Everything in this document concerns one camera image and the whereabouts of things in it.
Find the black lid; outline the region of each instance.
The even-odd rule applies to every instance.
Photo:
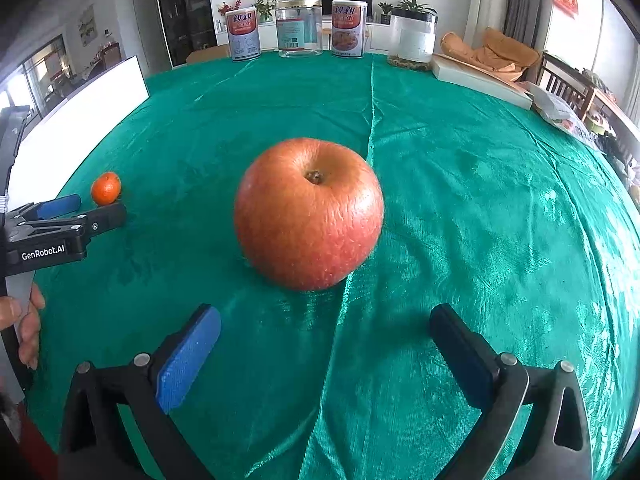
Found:
[[[402,18],[420,20],[421,22],[433,22],[434,25],[438,23],[438,15],[434,10],[417,12],[416,10],[398,9],[396,7],[394,9],[391,9],[391,14],[394,16],[401,16]]]

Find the human hand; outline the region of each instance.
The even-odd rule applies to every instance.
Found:
[[[31,297],[29,298],[29,309],[27,315],[20,322],[20,348],[18,357],[23,364],[35,370],[38,367],[38,350],[40,349],[40,314],[38,311],[45,306],[44,297],[33,283],[31,285]],[[22,310],[20,303],[15,298],[0,298],[0,330],[10,327],[20,319]]]

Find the fingernail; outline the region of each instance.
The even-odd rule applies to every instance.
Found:
[[[15,300],[14,298],[11,298],[10,304],[11,313],[14,315],[14,319],[18,319],[20,317],[20,314],[22,314],[22,307],[20,306],[20,302],[18,300]]]

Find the green satin fabric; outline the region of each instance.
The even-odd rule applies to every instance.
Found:
[[[382,56],[263,54],[148,86],[62,191],[90,208],[94,178],[116,171],[127,225],[36,276],[48,306],[29,403],[50,443],[79,362],[153,351],[210,303],[222,334],[172,418],[218,480],[433,479],[479,416],[428,337],[448,302],[498,352],[575,364],[594,478],[607,477],[636,380],[640,218],[600,154],[533,111]],[[312,294],[258,276],[232,225],[244,170],[299,136],[360,153],[385,196],[372,255]]]

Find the plastic bag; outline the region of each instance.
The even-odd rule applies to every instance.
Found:
[[[535,109],[547,123],[599,151],[595,144],[597,134],[592,134],[587,130],[567,102],[530,81],[524,81],[519,85],[531,95]]]

